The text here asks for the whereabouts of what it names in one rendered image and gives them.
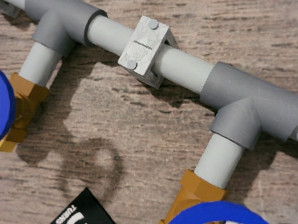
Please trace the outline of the grey and white pipe manifold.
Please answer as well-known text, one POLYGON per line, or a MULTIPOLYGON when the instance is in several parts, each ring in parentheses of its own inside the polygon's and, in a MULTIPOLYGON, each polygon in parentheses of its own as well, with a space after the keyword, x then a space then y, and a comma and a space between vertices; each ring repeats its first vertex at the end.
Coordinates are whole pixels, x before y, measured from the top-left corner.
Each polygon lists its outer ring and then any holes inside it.
POLYGON ((158 224, 269 224, 243 205, 225 202, 230 194, 225 187, 244 150, 252 151, 262 132, 282 142, 298 141, 298 94, 222 61, 213 65, 179 50, 169 26, 143 15, 134 30, 82 0, 0 1, 0 11, 15 19, 21 9, 39 24, 20 72, 8 80, 0 70, 1 152, 12 153, 23 142, 61 56, 67 58, 76 41, 99 46, 120 56, 118 64, 136 79, 159 89, 166 78, 218 110, 201 159, 195 170, 186 169, 181 189, 158 224))

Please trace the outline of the black tag with gold chain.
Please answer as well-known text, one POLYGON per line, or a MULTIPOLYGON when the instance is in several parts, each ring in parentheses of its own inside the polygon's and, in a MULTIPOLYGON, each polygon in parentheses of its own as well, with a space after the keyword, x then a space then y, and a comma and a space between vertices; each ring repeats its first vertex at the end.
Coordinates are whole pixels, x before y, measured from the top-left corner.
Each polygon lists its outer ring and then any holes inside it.
POLYGON ((87 187, 50 224, 115 224, 115 222, 87 187))

